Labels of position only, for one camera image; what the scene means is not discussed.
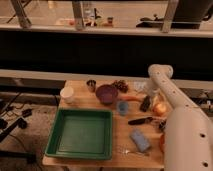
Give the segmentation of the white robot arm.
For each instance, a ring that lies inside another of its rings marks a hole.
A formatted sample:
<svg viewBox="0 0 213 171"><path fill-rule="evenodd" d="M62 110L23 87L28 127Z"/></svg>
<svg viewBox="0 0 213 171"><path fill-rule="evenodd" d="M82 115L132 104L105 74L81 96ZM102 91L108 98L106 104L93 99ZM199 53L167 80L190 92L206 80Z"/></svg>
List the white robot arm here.
<svg viewBox="0 0 213 171"><path fill-rule="evenodd" d="M164 171L213 171L213 122L171 80L170 65L148 68L148 94L160 89L173 110L166 119Z"/></svg>

